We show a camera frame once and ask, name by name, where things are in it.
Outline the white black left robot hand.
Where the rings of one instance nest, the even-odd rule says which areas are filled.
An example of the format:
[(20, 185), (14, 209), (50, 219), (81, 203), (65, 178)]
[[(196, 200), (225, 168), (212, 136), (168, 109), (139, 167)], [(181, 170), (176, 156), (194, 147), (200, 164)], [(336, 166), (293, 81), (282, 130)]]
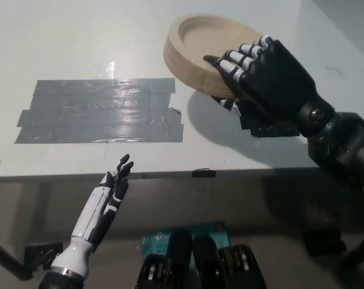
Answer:
[(73, 229), (72, 238), (82, 239), (94, 250), (108, 232), (128, 190), (128, 180), (134, 163), (126, 154), (117, 167), (106, 172), (89, 196)]

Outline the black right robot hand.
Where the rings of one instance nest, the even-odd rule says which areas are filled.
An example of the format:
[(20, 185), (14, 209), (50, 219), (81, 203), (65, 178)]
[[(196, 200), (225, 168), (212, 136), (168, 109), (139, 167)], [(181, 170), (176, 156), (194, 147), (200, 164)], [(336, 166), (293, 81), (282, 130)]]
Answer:
[(290, 122), (305, 137), (320, 132), (335, 109), (318, 94), (313, 78), (279, 41), (262, 36), (222, 56), (205, 55), (233, 93), (220, 105), (239, 116), (253, 113), (267, 123)]

